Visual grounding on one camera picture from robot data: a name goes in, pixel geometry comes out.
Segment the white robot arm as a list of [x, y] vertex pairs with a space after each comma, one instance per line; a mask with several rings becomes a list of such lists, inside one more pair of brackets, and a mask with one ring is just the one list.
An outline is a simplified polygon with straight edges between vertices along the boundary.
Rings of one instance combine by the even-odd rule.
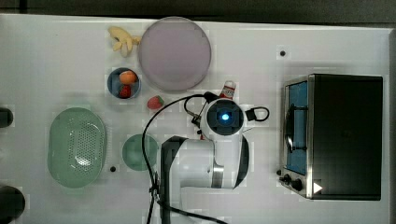
[[162, 143], [162, 224], [194, 223], [195, 217], [177, 213], [183, 188], [235, 189], [244, 180], [249, 164], [248, 140], [243, 135], [246, 120], [237, 103], [219, 98], [204, 109], [202, 140], [175, 135]]

